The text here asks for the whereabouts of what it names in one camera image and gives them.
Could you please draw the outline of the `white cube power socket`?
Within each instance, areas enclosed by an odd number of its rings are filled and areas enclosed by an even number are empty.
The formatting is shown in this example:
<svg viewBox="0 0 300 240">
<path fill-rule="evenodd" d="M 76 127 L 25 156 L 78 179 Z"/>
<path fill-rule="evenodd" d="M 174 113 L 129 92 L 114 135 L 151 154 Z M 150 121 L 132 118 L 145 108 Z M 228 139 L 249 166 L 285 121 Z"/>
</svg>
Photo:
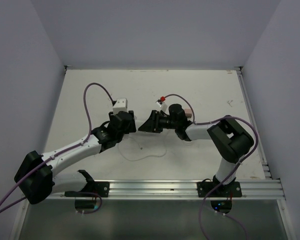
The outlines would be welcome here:
<svg viewBox="0 0 300 240">
<path fill-rule="evenodd" d="M 144 120 L 136 120 L 135 121 L 136 129 L 138 130 L 144 123 L 145 123 Z"/>
</svg>

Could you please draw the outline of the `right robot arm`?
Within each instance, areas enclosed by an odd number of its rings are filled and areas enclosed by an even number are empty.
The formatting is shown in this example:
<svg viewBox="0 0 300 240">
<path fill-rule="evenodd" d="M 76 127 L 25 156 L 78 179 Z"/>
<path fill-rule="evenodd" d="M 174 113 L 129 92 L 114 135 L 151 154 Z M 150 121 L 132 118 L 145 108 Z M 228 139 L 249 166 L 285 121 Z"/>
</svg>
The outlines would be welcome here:
<svg viewBox="0 0 300 240">
<path fill-rule="evenodd" d="M 152 110 L 149 118 L 138 128 L 140 132 L 161 133 L 174 130 L 183 141 L 211 140 L 221 155 L 213 177 L 213 192 L 225 196 L 231 190 L 239 165 L 258 147 L 259 137 L 254 127 L 244 119 L 226 115 L 211 122 L 193 123 L 180 104 L 164 111 Z"/>
</svg>

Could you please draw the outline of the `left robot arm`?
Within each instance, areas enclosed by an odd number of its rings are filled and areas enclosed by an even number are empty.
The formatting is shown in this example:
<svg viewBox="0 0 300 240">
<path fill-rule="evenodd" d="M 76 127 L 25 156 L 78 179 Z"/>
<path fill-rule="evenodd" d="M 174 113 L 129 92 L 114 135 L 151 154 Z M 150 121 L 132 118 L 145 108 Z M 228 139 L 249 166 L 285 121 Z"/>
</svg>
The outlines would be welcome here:
<svg viewBox="0 0 300 240">
<path fill-rule="evenodd" d="M 94 128 L 86 141 L 78 141 L 75 148 L 66 147 L 55 153 L 28 153 L 19 167 L 14 181 L 19 182 L 32 170 L 34 172 L 19 185 L 19 188 L 31 204 L 38 204 L 53 191 L 53 176 L 67 167 L 87 157 L 97 155 L 121 142 L 125 134 L 136 132 L 135 116 L 132 110 L 109 114 L 107 126 Z"/>
</svg>

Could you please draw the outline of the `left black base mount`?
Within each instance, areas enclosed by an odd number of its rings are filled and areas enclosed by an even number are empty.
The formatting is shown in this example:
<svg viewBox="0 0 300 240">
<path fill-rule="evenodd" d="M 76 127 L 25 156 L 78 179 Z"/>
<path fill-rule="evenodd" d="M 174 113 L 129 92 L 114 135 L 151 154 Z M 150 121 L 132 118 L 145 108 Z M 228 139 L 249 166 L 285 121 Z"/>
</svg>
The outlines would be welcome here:
<svg viewBox="0 0 300 240">
<path fill-rule="evenodd" d="M 95 194 L 101 198 L 109 196 L 110 183 L 108 181 L 94 181 L 88 182 L 82 190 L 66 191 L 65 197 L 95 197 Z"/>
</svg>

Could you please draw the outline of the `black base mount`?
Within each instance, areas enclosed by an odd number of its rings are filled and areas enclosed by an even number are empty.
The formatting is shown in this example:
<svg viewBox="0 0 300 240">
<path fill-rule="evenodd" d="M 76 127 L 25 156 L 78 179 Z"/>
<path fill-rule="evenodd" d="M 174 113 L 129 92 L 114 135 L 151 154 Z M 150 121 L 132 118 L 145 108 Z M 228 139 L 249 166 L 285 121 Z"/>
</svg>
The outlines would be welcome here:
<svg viewBox="0 0 300 240">
<path fill-rule="evenodd" d="M 210 180 L 208 178 L 198 181 L 196 183 L 197 194 L 199 198 L 204 198 L 212 189 L 218 185 L 218 181 L 213 178 Z M 208 197 L 212 198 L 241 198 L 243 196 L 241 185 L 235 179 L 229 184 L 221 185 L 214 191 L 212 191 Z"/>
<path fill-rule="evenodd" d="M 108 181 L 94 181 L 88 182 L 82 190 L 66 191 L 65 197 L 95 197 L 95 194 L 101 198 L 109 196 L 110 183 Z"/>
</svg>

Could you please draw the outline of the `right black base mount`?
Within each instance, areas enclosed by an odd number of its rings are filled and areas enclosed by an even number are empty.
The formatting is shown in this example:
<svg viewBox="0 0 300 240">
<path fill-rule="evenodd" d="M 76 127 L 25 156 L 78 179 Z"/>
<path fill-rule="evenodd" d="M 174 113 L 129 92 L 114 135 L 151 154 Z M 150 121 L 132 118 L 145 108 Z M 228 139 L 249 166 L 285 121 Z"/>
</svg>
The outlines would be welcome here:
<svg viewBox="0 0 300 240">
<path fill-rule="evenodd" d="M 208 178 L 198 181 L 196 183 L 197 194 L 199 198 L 204 198 L 212 189 L 218 185 L 218 181 L 213 178 L 210 180 Z M 212 191 L 208 197 L 212 198 L 241 198 L 243 196 L 241 185 L 235 179 L 229 184 L 221 185 L 214 191 Z"/>
</svg>

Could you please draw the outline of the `aluminium front rail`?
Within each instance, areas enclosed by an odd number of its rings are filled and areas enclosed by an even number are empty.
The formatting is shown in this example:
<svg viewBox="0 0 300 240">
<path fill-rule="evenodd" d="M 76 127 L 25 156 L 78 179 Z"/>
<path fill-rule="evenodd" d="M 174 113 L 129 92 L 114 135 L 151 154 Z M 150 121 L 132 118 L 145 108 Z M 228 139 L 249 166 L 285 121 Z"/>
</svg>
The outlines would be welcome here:
<svg viewBox="0 0 300 240">
<path fill-rule="evenodd" d="M 67 191 L 80 191 L 89 182 L 105 181 L 110 183 L 108 198 L 111 199 L 197 199 L 197 182 L 201 180 L 94 180 L 79 174 L 77 176 L 60 176 L 52 179 L 52 194 Z M 243 180 L 239 181 L 242 197 L 235 199 L 280 200 L 285 198 L 279 180 Z M 209 197 L 212 199 L 230 199 L 231 197 Z"/>
</svg>

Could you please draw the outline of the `aluminium rail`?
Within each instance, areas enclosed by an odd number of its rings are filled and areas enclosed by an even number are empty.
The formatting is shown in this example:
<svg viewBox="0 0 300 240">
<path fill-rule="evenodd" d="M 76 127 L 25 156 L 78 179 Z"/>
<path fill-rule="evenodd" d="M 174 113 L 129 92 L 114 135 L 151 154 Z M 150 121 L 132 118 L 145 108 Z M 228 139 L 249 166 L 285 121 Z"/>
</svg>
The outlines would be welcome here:
<svg viewBox="0 0 300 240">
<path fill-rule="evenodd" d="M 249 100 L 248 92 L 247 92 L 247 89 L 246 89 L 246 86 L 245 86 L 245 83 L 244 83 L 242 69 L 243 69 L 242 66 L 235 68 L 236 73 L 237 73 L 237 77 L 238 77 L 238 81 L 239 81 L 239 84 L 240 84 L 240 87 L 241 87 L 241 91 L 242 91 L 242 94 L 243 94 L 244 102 L 245 102 L 245 105 L 246 105 L 246 108 L 247 108 L 249 120 L 250 120 L 251 124 L 253 125 L 253 127 L 255 128 L 255 130 L 257 131 L 257 133 L 259 134 L 257 124 L 256 124 L 256 121 L 255 121 L 255 117 L 254 117 L 254 114 L 253 114 L 253 110 L 252 110 L 252 107 L 251 107 L 251 103 L 250 103 L 250 100 Z M 257 151 L 258 151 L 258 154 L 259 154 L 260 159 L 261 159 L 261 164 L 262 164 L 262 168 L 263 168 L 265 178 L 267 180 L 272 180 L 273 178 L 272 178 L 272 175 L 271 175 L 271 171 L 270 171 L 270 168 L 269 168 L 268 161 L 267 161 L 266 156 L 265 156 L 265 152 L 264 152 L 264 149 L 263 149 L 263 145 L 262 145 L 260 136 L 258 136 L 258 139 L 259 139 L 259 142 L 258 142 L 258 147 L 257 147 L 258 150 Z"/>
<path fill-rule="evenodd" d="M 67 191 L 80 191 L 89 182 L 105 181 L 110 183 L 108 198 L 111 199 L 197 199 L 197 182 L 201 180 L 94 180 L 79 174 L 77 176 L 60 176 L 52 179 L 52 194 Z M 242 197 L 235 199 L 280 200 L 285 198 L 279 180 L 243 180 L 239 181 Z M 209 197 L 212 199 L 230 199 L 231 197 Z"/>
</svg>

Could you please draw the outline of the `aluminium right side rail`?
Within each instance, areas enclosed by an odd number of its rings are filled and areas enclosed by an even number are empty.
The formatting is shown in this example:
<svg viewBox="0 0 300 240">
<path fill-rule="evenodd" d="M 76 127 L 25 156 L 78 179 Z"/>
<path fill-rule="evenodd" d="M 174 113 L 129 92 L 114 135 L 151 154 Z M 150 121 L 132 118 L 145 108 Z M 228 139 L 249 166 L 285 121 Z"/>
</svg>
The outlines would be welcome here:
<svg viewBox="0 0 300 240">
<path fill-rule="evenodd" d="M 256 121 L 255 121 L 255 117 L 254 117 L 254 114 L 253 114 L 253 110 L 252 110 L 252 107 L 251 107 L 251 103 L 250 103 L 250 100 L 249 100 L 248 92 L 247 92 L 247 89 L 246 89 L 246 86 L 245 86 L 245 83 L 244 83 L 242 69 L 243 69 L 242 66 L 235 68 L 236 73 L 237 73 L 237 77 L 238 77 L 238 81 L 239 81 L 239 84 L 240 84 L 240 87 L 241 87 L 241 91 L 242 91 L 242 94 L 243 94 L 244 102 L 245 102 L 245 105 L 246 105 L 246 108 L 247 108 L 249 120 L 250 120 L 251 124 L 253 125 L 253 127 L 255 128 L 255 130 L 257 131 L 257 133 L 259 134 L 257 124 L 256 124 Z M 264 149 L 263 149 L 263 145 L 262 145 L 260 136 L 258 136 L 258 139 L 259 139 L 259 142 L 258 142 L 258 147 L 257 147 L 258 150 L 257 151 L 258 151 L 258 154 L 259 154 L 260 159 L 261 159 L 261 164 L 262 164 L 262 168 L 263 168 L 265 178 L 267 180 L 272 180 L 273 178 L 272 178 L 272 175 L 271 175 L 271 171 L 270 171 L 270 168 L 269 168 L 268 161 L 267 161 L 266 156 L 265 156 L 265 152 L 264 152 Z"/>
</svg>

